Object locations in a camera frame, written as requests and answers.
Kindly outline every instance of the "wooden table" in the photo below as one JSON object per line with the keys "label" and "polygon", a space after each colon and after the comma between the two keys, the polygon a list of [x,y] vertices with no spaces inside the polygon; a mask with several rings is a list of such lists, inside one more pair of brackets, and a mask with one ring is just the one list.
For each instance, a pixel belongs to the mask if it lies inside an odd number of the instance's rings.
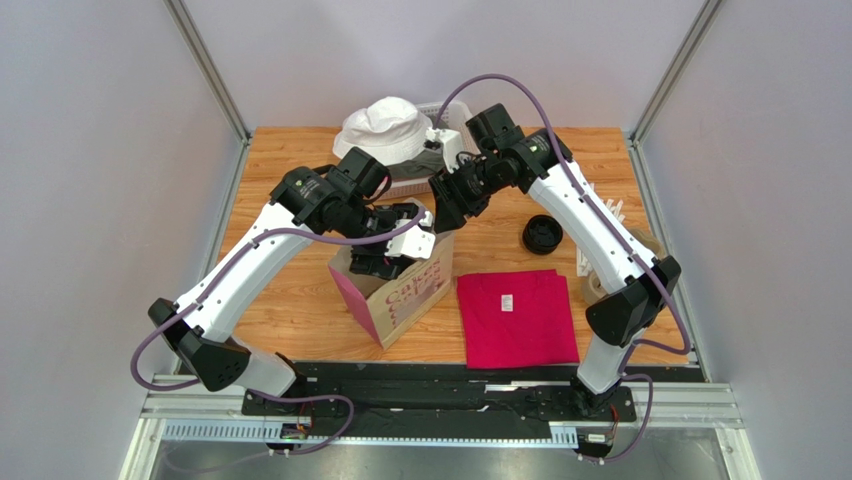
{"label": "wooden table", "polygon": [[[269,192],[284,173],[305,165],[336,163],[331,145],[336,128],[259,128],[252,142],[225,234],[224,256],[257,218]],[[615,128],[559,128],[557,135],[574,152],[586,178],[604,200],[624,200],[627,227],[648,229],[639,187],[622,133]],[[431,194],[419,196],[430,209]],[[456,233],[454,275],[555,268],[568,279],[580,355],[592,332],[576,275],[576,247],[566,235],[556,252],[537,256],[524,250],[520,232],[544,210],[517,189],[494,195],[488,210]],[[350,316],[326,263],[336,246],[314,243],[291,261],[249,307],[236,335],[270,352],[296,360],[465,361],[458,300],[450,291],[391,348],[382,351]],[[680,345],[677,327],[666,310],[645,338]],[[631,363],[684,364],[683,356],[642,346]]]}

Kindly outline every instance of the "gray floor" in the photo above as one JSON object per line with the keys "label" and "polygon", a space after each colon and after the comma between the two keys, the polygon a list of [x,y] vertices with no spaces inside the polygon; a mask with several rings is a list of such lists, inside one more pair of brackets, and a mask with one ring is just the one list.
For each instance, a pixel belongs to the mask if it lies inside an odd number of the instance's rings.
{"label": "gray floor", "polygon": [[[621,430],[619,444],[630,440]],[[185,468],[210,467],[263,451],[258,444],[168,442],[161,454]],[[446,447],[329,447],[306,457],[264,457],[204,475],[179,474],[158,462],[153,479],[684,479],[728,478],[713,430],[648,431],[633,453],[603,467],[573,452],[544,449]]]}

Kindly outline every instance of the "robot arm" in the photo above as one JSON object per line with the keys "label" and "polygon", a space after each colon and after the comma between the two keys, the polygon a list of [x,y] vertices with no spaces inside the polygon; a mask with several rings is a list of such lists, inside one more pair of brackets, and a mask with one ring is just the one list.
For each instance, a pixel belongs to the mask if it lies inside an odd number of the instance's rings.
{"label": "robot arm", "polygon": [[[274,396],[287,391],[296,379],[290,362],[241,342],[233,336],[234,328],[281,268],[322,239],[323,232],[363,239],[412,222],[419,210],[415,204],[369,206],[368,198],[383,181],[390,181],[387,168],[357,148],[338,166],[288,172],[248,232],[203,280],[175,303],[158,299],[151,305],[148,316],[157,326],[180,308],[197,305],[163,336],[208,390],[235,384]],[[350,270],[396,278],[417,259],[431,255],[431,223],[427,214],[390,240],[358,242]]]}
{"label": "robot arm", "polygon": [[[665,306],[652,280],[621,246],[593,210],[602,211],[616,233],[633,244],[633,251],[671,292],[680,275],[672,257],[657,259],[612,216],[592,191],[582,197],[559,165],[545,129],[524,136],[505,108],[498,104],[476,115],[467,127],[482,152],[463,158],[458,132],[431,130],[427,142],[444,157],[447,168],[430,179],[435,195],[435,231],[461,228],[488,206],[491,195],[507,186],[518,187],[541,204],[577,243],[601,279],[608,295],[586,311],[594,332],[575,386],[577,406],[592,413],[605,406],[620,380],[631,345],[642,336]],[[571,151],[559,142],[576,181],[585,177]]]}

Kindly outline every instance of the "gray wall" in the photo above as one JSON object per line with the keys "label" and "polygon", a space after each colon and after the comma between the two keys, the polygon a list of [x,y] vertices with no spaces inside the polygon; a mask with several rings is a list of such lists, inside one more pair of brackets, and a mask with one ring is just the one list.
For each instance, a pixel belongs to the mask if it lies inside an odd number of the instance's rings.
{"label": "gray wall", "polygon": [[116,478],[237,142],[160,1],[5,1],[0,45],[0,478]]}
{"label": "gray wall", "polygon": [[[517,77],[556,125],[632,128],[702,0],[187,0],[251,128],[340,125],[393,94],[443,101],[487,72]],[[474,112],[522,94],[480,84]]]}
{"label": "gray wall", "polygon": [[730,0],[645,144],[765,478],[852,469],[852,4]]}

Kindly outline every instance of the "hat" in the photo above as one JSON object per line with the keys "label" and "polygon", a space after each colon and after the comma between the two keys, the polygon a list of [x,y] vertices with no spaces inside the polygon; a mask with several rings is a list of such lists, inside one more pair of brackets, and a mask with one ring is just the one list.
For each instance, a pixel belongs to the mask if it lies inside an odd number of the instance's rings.
{"label": "hat", "polygon": [[349,115],[331,149],[338,158],[359,147],[383,165],[411,160],[423,150],[432,122],[413,103],[385,97]]}

